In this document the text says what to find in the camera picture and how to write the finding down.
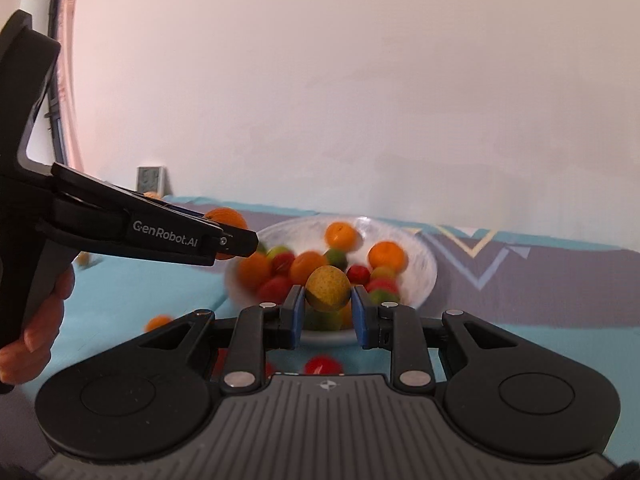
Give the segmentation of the person left hand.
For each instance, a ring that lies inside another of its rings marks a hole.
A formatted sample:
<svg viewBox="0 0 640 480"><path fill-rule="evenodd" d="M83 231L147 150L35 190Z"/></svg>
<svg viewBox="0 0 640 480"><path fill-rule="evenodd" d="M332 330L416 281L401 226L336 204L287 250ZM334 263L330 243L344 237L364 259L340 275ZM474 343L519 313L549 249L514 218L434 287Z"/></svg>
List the person left hand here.
<svg viewBox="0 0 640 480"><path fill-rule="evenodd" d="M1 381L15 386L38 377L51 359L51 349L64 318L64 301L72 294L75 272L69 266L30 319L22 336L1 349Z"/></svg>

